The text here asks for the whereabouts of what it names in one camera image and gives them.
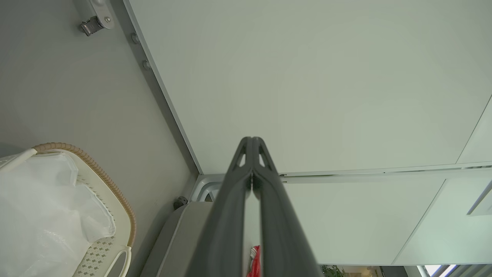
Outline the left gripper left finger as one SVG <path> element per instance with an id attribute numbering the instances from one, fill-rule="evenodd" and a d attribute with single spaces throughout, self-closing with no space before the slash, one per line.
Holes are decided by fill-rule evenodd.
<path id="1" fill-rule="evenodd" d="M 186 272 L 187 277 L 241 277 L 245 200 L 251 189 L 253 139 L 233 156 Z"/>

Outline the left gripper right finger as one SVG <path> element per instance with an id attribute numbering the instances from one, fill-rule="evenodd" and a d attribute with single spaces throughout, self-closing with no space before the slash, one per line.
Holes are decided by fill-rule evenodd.
<path id="1" fill-rule="evenodd" d="M 321 277 L 322 271 L 265 142 L 253 138 L 253 193 L 260 204 L 263 277 Z"/>

